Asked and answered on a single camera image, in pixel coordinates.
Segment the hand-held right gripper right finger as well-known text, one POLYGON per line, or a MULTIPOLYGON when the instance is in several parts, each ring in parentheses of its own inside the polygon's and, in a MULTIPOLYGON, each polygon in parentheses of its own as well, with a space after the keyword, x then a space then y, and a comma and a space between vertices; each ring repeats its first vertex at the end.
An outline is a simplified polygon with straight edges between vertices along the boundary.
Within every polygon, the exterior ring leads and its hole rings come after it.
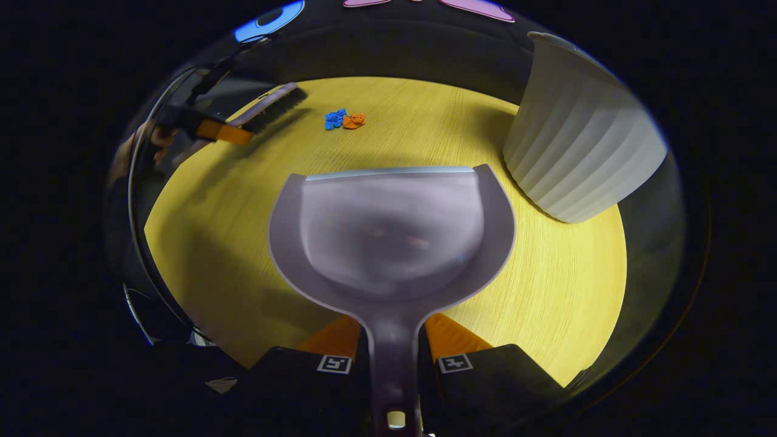
POLYGON ((418 339, 424 436, 511 435, 567 395, 519 346, 494 347, 441 313, 418 339))

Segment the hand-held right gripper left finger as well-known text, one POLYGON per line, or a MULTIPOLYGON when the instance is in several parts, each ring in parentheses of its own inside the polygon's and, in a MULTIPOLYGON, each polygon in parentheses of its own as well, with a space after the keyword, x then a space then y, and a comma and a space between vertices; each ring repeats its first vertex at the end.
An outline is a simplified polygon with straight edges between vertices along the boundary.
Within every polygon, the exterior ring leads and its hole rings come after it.
POLYGON ((242 382, 245 436, 367 436, 362 328, 339 316, 299 348, 274 347, 242 382))

